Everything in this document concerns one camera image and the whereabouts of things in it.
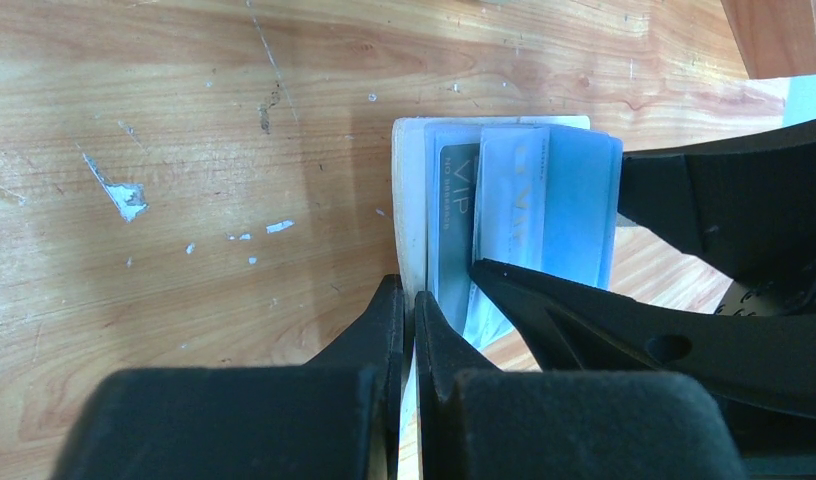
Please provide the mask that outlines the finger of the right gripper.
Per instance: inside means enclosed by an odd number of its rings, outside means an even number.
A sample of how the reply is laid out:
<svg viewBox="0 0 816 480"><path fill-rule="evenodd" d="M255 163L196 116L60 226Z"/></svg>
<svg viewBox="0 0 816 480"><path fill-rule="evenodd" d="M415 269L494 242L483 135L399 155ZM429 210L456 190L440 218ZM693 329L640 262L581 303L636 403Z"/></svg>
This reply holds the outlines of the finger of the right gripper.
<svg viewBox="0 0 816 480"><path fill-rule="evenodd" d="M541 368L681 373L715 397L746 456L816 455L816 297L701 314L493 260L470 276Z"/></svg>
<svg viewBox="0 0 816 480"><path fill-rule="evenodd" d="M618 210L732 279L749 313L816 313L816 119L626 152Z"/></svg>

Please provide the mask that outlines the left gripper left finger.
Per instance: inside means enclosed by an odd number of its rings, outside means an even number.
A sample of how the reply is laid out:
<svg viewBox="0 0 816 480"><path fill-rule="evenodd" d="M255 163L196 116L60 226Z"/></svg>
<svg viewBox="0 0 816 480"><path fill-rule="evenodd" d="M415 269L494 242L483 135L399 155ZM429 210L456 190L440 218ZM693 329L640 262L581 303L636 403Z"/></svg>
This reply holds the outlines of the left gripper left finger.
<svg viewBox="0 0 816 480"><path fill-rule="evenodd" d="M93 391L56 479L393 479L406 378L404 293L300 365L120 370Z"/></svg>

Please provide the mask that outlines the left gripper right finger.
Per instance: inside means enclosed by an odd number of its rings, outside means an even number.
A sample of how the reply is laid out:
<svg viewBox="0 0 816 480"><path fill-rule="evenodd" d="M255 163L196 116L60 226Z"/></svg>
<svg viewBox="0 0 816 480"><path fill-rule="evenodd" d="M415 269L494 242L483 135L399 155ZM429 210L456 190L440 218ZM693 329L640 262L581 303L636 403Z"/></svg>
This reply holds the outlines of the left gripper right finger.
<svg viewBox="0 0 816 480"><path fill-rule="evenodd" d="M742 479L713 398L635 371L508 372L415 300L425 479Z"/></svg>

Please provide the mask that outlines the light blue VIP card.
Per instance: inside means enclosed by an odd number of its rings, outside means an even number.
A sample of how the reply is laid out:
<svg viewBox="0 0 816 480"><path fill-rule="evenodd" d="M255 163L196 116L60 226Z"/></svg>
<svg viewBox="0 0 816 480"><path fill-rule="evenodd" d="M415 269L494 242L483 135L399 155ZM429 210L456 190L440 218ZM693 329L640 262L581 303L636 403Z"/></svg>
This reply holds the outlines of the light blue VIP card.
<svg viewBox="0 0 816 480"><path fill-rule="evenodd" d="M607 288L622 142L564 125L480 127L469 267L491 259ZM464 339L483 349L511 329L471 281Z"/></svg>

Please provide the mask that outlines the grey VIP card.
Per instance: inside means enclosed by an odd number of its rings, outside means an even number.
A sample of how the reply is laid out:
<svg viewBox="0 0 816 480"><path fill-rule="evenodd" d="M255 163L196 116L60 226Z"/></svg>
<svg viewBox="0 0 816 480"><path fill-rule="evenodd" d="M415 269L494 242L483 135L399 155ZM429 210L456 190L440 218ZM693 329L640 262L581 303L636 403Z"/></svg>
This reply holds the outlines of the grey VIP card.
<svg viewBox="0 0 816 480"><path fill-rule="evenodd" d="M426 289L448 323L466 330L481 127L435 123L424 129Z"/></svg>

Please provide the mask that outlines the white leather card holder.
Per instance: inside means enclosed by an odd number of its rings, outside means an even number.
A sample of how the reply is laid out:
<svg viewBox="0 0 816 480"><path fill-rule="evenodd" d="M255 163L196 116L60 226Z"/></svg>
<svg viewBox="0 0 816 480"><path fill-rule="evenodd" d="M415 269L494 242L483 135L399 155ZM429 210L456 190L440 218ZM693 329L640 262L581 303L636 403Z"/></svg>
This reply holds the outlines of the white leather card holder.
<svg viewBox="0 0 816 480"><path fill-rule="evenodd" d="M582 129L591 127L586 115L526 115L485 117L399 118L392 130L392 219L399 273L405 296L406 335L414 336L414 298L426 286L427 256L427 160L425 127L436 124L484 125L506 123L561 124ZM399 431L399 479L421 479L417 362L414 344L410 373L404 389Z"/></svg>

